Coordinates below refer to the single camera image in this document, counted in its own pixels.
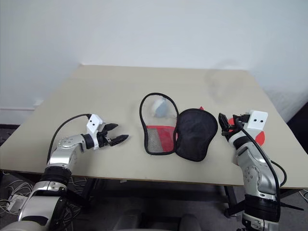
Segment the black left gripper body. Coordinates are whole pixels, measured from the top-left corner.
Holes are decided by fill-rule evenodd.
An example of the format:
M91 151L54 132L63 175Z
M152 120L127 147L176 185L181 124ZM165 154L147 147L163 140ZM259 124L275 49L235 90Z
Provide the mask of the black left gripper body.
M96 137L97 137L99 148L104 147L108 144L107 134L108 134L108 131L113 129L112 127L113 125L111 123L106 124L101 131L97 132Z

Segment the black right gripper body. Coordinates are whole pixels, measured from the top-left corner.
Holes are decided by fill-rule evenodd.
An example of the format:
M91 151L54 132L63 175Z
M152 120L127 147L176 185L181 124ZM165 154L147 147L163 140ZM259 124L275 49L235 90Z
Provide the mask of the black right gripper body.
M244 125L249 121L250 115L243 114L243 115L233 115L233 125L231 130L234 132L244 131Z

